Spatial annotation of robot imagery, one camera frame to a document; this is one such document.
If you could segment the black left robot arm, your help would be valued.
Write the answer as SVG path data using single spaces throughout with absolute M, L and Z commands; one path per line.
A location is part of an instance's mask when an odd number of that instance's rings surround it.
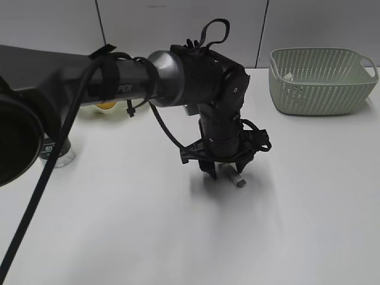
M 182 147 L 215 175 L 216 162 L 237 171 L 271 149 L 264 129 L 240 117 L 249 75 L 217 53 L 173 45 L 132 58 L 107 45 L 91 55 L 1 46 L 1 184 L 20 177 L 39 155 L 43 138 L 57 140 L 75 96 L 82 105 L 139 99 L 154 107 L 194 105 L 201 138 Z

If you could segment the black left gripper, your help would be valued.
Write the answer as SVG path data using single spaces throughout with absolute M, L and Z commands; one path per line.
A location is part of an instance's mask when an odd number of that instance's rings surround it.
M 242 119 L 239 111 L 228 114 L 211 104 L 198 108 L 201 139 L 186 147 L 191 154 L 180 151 L 183 164 L 198 160 L 200 170 L 217 179 L 215 162 L 234 163 L 242 173 L 257 152 L 271 150 L 267 131 Z

